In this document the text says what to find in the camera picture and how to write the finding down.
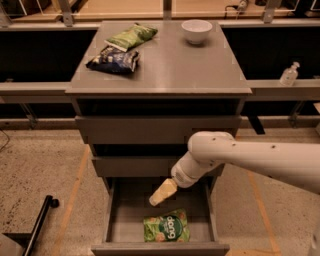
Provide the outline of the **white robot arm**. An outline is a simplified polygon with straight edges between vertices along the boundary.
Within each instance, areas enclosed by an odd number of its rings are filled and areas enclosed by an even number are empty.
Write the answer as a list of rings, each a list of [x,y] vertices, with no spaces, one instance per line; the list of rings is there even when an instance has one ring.
[[[150,204],[162,203],[225,163],[320,194],[319,144],[247,142],[227,132],[200,131],[190,137],[187,152],[149,198]]]

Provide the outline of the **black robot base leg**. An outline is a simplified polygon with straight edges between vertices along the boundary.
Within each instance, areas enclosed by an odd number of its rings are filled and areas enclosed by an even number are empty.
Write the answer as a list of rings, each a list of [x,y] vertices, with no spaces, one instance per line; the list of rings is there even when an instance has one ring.
[[[52,195],[47,195],[45,197],[45,200],[38,214],[38,217],[36,219],[32,232],[30,233],[30,240],[22,256],[31,256],[35,243],[37,241],[37,238],[40,234],[41,228],[46,219],[46,215],[49,211],[49,208],[57,208],[58,206],[59,206],[59,200],[57,198],[54,198]]]

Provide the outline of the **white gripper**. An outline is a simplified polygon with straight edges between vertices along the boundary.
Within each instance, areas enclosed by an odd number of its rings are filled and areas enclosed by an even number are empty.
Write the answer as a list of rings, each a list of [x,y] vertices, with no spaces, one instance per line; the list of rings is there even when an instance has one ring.
[[[157,206],[177,192],[177,186],[193,186],[210,171],[210,164],[193,158],[190,152],[182,156],[171,169],[171,178],[167,178],[149,198],[152,206]]]

